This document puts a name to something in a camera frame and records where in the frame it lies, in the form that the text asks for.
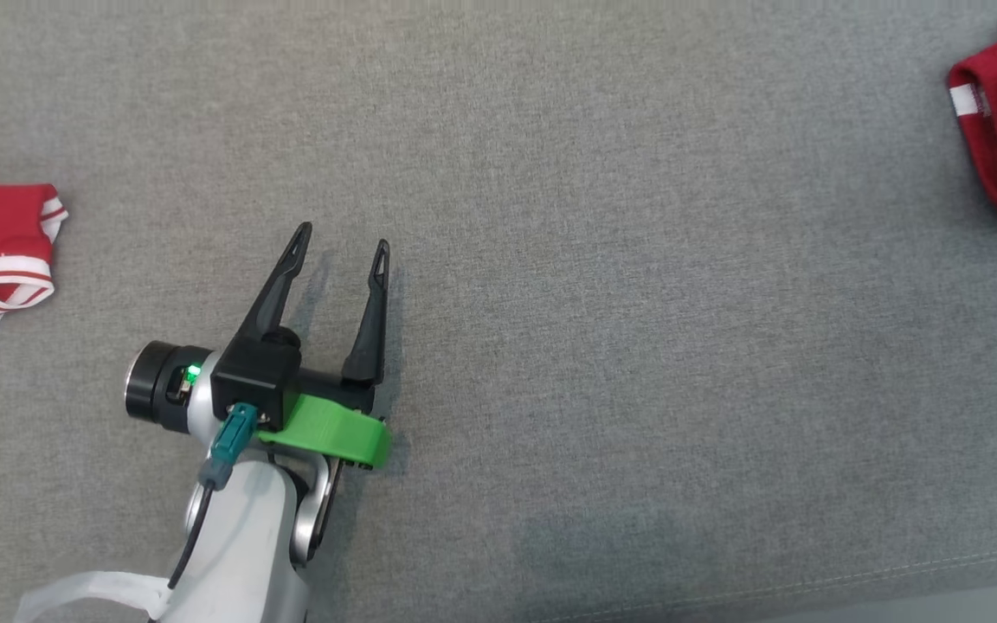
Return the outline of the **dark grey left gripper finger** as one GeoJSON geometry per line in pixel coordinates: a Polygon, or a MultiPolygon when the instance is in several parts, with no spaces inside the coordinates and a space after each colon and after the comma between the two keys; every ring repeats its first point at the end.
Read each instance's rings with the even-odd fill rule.
{"type": "Polygon", "coordinates": [[[385,324],[389,303],[390,244],[380,240],[368,276],[369,295],[357,327],[352,350],[343,364],[343,379],[350,385],[375,387],[383,382],[385,324]]]}
{"type": "Polygon", "coordinates": [[[242,320],[237,337],[264,339],[269,334],[280,331],[282,312],[294,277],[300,274],[305,263],[307,249],[312,239],[312,223],[300,223],[290,241],[282,249],[280,258],[257,295],[252,307],[242,320]]]}

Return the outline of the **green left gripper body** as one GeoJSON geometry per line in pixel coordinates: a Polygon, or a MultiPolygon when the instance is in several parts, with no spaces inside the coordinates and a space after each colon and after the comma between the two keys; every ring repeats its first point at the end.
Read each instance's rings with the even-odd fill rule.
{"type": "Polygon", "coordinates": [[[321,454],[363,469],[383,468],[391,434],[384,420],[373,415],[376,385],[301,369],[298,389],[284,428],[261,430],[260,442],[321,454]]]}

